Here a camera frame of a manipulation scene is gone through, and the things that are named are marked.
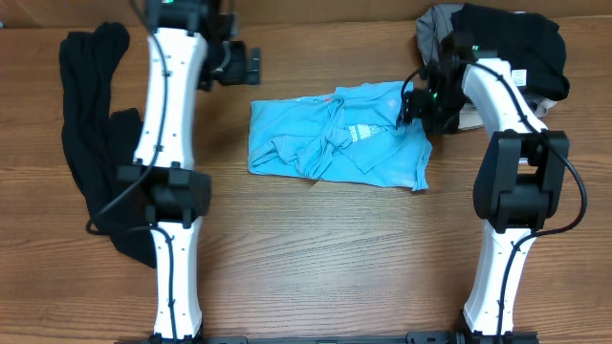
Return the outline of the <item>light blue printed t-shirt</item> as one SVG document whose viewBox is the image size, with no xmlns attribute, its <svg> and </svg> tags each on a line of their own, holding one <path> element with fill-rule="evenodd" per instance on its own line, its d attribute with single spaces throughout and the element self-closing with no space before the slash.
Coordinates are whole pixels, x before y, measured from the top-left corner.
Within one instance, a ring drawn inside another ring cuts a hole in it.
<svg viewBox="0 0 612 344">
<path fill-rule="evenodd" d="M 378 187 L 428 187 L 432 145 L 422 123 L 400 124 L 401 81 L 338 87 L 328 95 L 251 103 L 252 174 Z"/>
</svg>

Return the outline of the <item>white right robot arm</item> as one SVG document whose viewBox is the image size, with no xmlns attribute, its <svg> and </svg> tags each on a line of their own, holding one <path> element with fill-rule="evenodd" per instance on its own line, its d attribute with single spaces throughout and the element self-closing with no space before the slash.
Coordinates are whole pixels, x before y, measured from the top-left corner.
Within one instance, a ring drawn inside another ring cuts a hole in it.
<svg viewBox="0 0 612 344">
<path fill-rule="evenodd" d="M 468 32 L 448 34 L 437 59 L 415 71 L 423 88 L 401 89 L 396 123 L 420 121 L 429 134 L 451 132 L 470 102 L 490 137 L 472 199 L 483 240 L 470 297 L 450 343 L 535 343 L 514 331 L 513 309 L 527 253 L 557 211 L 569 140 L 550 131 L 512 80 L 511 65 L 476 45 Z"/>
</svg>

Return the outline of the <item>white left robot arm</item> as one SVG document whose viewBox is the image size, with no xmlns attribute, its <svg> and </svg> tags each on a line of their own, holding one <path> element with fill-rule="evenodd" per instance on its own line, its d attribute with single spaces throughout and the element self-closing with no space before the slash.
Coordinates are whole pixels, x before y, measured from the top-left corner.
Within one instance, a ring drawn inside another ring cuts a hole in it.
<svg viewBox="0 0 612 344">
<path fill-rule="evenodd" d="M 261 52 L 237 40 L 237 16 L 220 0 L 147 1 L 139 17 L 149 56 L 145 114 L 133 161 L 118 177 L 142 203 L 145 223 L 135 232 L 152 241 L 157 313 L 149 340 L 201 343 L 197 249 L 211 178 L 194 169 L 196 97 L 215 83 L 259 84 Z"/>
</svg>

